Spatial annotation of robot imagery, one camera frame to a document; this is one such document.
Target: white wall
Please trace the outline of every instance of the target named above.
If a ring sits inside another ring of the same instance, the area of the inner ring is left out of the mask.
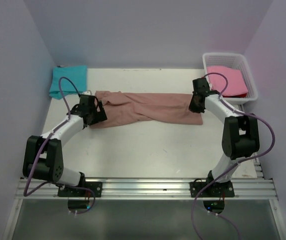
[[[40,134],[49,107],[54,62],[21,0],[0,0],[0,238],[19,177],[24,148]]]
[[[245,56],[260,95],[246,108],[268,120],[276,132],[275,148],[261,162],[265,176],[275,181],[286,221],[286,1],[274,0]],[[270,134],[260,130],[263,150]]]
[[[202,68],[244,53],[272,0],[25,0],[57,64]]]

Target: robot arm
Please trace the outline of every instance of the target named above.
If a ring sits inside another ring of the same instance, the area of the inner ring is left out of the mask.
[[[210,90],[206,78],[193,80],[193,88],[189,110],[194,113],[204,113],[206,109],[224,124],[222,137],[224,153],[216,167],[208,173],[206,182],[209,183],[239,160],[250,157],[259,150],[258,123],[256,118],[236,113],[237,109],[229,103],[223,104],[219,99],[219,92]],[[208,197],[220,197],[226,189],[233,189],[231,178],[236,169],[218,179],[207,191]]]
[[[84,186],[85,176],[83,173],[64,167],[62,147],[88,125],[107,120],[102,102],[97,100],[96,105],[95,100],[97,100],[95,96],[81,94],[79,104],[76,104],[70,111],[70,117],[66,117],[53,129],[57,129],[67,121],[66,124],[58,128],[56,132],[51,130],[41,136],[31,136],[27,140],[23,164],[25,177],[28,177],[31,171],[40,146],[52,134],[37,162],[33,178],[60,185]]]

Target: white basket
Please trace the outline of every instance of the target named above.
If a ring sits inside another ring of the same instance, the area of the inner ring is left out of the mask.
[[[248,93],[246,97],[225,97],[224,99],[232,105],[241,105],[249,101],[255,101],[258,98],[258,92],[253,80],[251,71],[246,58],[241,54],[211,52],[203,54],[203,63],[205,73],[209,66],[225,66],[231,69],[238,69],[242,72]]]

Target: table surface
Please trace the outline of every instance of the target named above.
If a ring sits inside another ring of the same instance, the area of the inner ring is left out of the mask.
[[[203,69],[89,68],[87,88],[95,91],[191,94]],[[66,96],[70,107],[77,95]],[[43,132],[66,116],[63,100],[52,99]],[[96,178],[205,178],[223,154],[223,124],[211,113],[203,125],[136,122],[105,129],[84,129],[63,148],[64,166]],[[252,161],[234,178],[256,178]]]

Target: brown cloth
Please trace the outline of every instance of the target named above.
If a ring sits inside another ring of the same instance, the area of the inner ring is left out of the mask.
[[[150,120],[171,124],[203,124],[200,113],[188,110],[191,94],[97,91],[95,95],[102,100],[107,120],[92,125],[94,129]]]

